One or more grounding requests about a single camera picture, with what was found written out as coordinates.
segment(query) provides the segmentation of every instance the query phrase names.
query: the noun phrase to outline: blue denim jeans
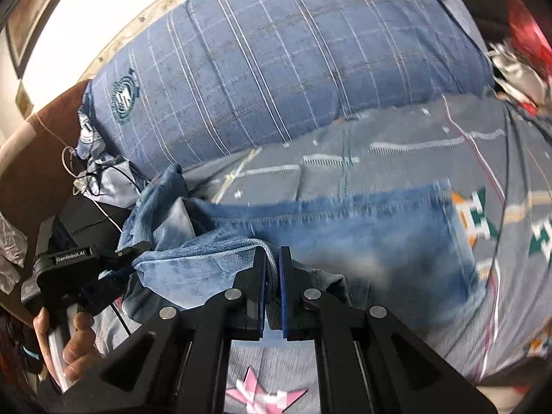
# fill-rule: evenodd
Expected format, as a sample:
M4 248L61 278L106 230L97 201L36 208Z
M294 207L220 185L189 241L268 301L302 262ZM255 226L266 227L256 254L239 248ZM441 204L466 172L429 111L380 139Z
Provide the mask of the blue denim jeans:
M257 246L270 264L267 303L278 298L280 246L314 287L355 307L382 304L411 328L469 316L485 292L447 183L256 207L186 197L180 167L170 166L142 194L119 244L154 244L132 266L144 287L182 308L231 287Z

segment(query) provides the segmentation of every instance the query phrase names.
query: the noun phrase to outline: hand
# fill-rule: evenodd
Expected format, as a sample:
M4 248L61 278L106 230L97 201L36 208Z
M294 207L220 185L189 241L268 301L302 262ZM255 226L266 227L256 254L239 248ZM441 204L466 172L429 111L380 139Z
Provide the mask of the hand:
M32 325L37 334L40 351L48 372L57 381L50 346L48 345L50 315L46 308L40 310L38 316L32 320ZM73 325L75 325L77 331L63 349L63 360L68 364L63 374L66 379L76 382L81 379L88 369L100 361L102 355L94 346L96 340L96 334L92 330L94 318L86 311L81 311L74 317Z

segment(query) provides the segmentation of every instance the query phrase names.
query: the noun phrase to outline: silver screw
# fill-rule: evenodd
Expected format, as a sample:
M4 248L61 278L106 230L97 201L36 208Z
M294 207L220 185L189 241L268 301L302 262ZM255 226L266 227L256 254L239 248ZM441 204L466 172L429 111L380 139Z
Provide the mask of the silver screw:
M173 307L173 306L166 306L165 308L161 308L159 310L159 317L161 317L161 319L172 319L173 317L176 316L176 308Z
M227 289L226 292L224 293L224 297L227 298L228 300L236 300L241 297L241 291L238 290L237 288Z
M320 298L322 293L316 288L308 288L307 290L305 290L304 295L305 295L305 298L308 300L316 300Z
M387 310L381 305L374 305L370 308L370 315L377 319L383 319L385 316L387 316Z

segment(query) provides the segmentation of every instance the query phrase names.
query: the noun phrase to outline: plaid pattern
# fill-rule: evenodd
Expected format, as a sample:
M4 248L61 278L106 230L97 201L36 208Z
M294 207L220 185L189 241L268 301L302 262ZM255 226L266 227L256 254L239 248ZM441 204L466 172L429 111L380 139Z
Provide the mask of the plaid pattern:
M140 94L119 124L111 95L129 69ZM98 73L89 117L112 154L152 177L491 84L441 0L188 0Z

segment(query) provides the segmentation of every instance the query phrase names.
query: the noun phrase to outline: pillow logo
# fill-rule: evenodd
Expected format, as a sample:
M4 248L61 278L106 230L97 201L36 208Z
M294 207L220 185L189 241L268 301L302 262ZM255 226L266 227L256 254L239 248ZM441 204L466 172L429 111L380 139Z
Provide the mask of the pillow logo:
M116 81L111 91L111 108L117 123L124 125L129 122L130 112L139 96L138 76L136 71L129 68L129 74Z

